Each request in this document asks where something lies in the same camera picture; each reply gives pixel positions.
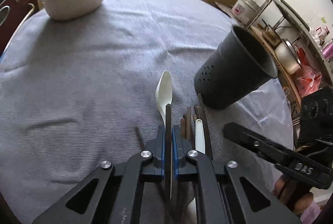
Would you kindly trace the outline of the person's hand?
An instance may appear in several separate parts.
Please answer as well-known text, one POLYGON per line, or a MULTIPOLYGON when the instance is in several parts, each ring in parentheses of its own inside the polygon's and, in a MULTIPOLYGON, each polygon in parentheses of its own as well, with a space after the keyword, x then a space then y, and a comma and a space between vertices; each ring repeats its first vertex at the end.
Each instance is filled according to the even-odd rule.
POLYGON ((301 215, 313 202, 313 193, 288 176, 281 175, 276 181, 272 194, 296 215, 301 215))

